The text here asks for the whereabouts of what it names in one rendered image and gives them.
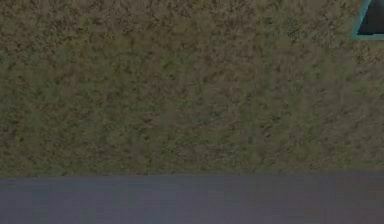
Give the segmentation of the teal framed dark picture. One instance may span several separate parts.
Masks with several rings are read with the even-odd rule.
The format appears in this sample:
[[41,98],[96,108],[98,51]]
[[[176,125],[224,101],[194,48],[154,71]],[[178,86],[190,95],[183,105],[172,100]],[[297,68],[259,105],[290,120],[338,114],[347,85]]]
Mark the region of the teal framed dark picture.
[[364,0],[352,36],[360,40],[384,40],[384,0]]

